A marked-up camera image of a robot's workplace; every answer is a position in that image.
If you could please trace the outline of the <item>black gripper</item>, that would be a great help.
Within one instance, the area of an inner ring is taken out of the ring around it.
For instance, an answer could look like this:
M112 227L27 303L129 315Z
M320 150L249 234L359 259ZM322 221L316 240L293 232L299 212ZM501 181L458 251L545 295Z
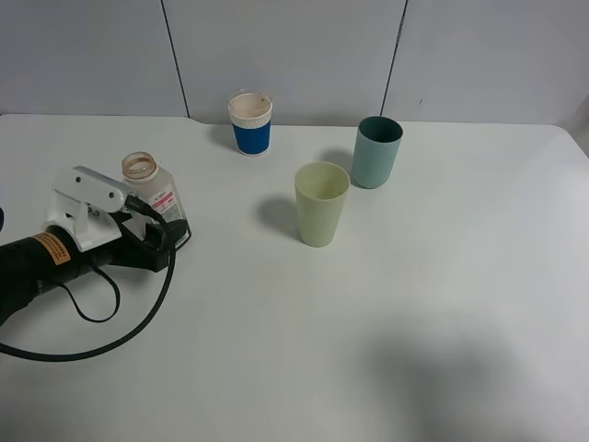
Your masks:
M75 261L87 273L91 266L114 265L157 273L168 266L169 244L167 233L174 240L175 250L180 250L191 239L187 219L165 222L161 227L147 216L117 212L100 212L89 219L92 227L107 227L108 233L119 233L101 245L77 251Z

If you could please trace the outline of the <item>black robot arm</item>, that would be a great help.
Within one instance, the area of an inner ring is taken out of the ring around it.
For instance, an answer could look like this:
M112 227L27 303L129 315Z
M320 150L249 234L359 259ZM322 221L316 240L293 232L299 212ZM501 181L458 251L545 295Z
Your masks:
M112 218L121 237L81 251L67 230L49 226L45 231L1 247L1 321L25 308L34 298L76 278L114 265L154 273L167 267L168 244L157 223L146 226L140 239L124 225L129 215Z

